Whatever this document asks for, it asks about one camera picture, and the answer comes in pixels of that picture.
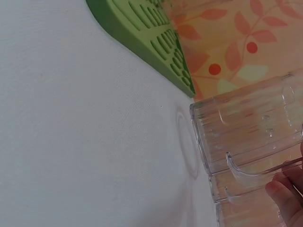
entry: red dot pattern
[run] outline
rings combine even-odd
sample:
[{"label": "red dot pattern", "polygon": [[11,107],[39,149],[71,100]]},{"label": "red dot pattern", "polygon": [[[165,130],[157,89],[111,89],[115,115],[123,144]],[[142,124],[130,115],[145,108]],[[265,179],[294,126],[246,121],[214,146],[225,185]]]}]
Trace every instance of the red dot pattern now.
[{"label": "red dot pattern", "polygon": [[247,45],[246,45],[246,49],[249,53],[256,53],[258,51],[258,46],[256,43],[254,42],[249,42]]},{"label": "red dot pattern", "polygon": [[211,75],[218,75],[221,72],[221,66],[218,64],[211,64],[208,71]]}]

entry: orange floral tablecloth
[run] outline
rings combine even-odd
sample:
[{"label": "orange floral tablecloth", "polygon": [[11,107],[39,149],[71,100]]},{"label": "orange floral tablecloth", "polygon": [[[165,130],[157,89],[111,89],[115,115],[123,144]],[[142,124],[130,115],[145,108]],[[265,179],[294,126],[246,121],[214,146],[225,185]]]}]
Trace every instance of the orange floral tablecloth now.
[{"label": "orange floral tablecloth", "polygon": [[233,0],[174,22],[196,101],[303,65],[303,0]]}]

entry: green trivet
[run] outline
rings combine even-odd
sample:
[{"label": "green trivet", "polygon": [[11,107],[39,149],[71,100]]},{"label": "green trivet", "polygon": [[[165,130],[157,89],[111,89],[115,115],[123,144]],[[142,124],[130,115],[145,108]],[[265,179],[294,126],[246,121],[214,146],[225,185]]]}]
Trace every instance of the green trivet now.
[{"label": "green trivet", "polygon": [[178,35],[159,0],[87,0],[87,3],[111,36],[188,96],[195,95]]}]

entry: white surface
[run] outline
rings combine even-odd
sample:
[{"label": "white surface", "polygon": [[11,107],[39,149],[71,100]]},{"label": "white surface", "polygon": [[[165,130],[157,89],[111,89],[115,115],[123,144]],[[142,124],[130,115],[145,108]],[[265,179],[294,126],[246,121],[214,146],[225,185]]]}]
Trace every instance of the white surface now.
[{"label": "white surface", "polygon": [[216,226],[178,139],[192,100],[84,0],[2,1],[0,28],[1,227]]}]

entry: hand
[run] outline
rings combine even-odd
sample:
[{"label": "hand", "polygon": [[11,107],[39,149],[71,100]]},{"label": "hand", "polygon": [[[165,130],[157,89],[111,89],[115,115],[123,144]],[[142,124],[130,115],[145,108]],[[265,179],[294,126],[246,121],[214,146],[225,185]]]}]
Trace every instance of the hand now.
[{"label": "hand", "polygon": [[[303,143],[300,149],[303,154]],[[303,170],[300,167],[282,169],[265,190],[279,207],[287,227],[303,227]]]}]

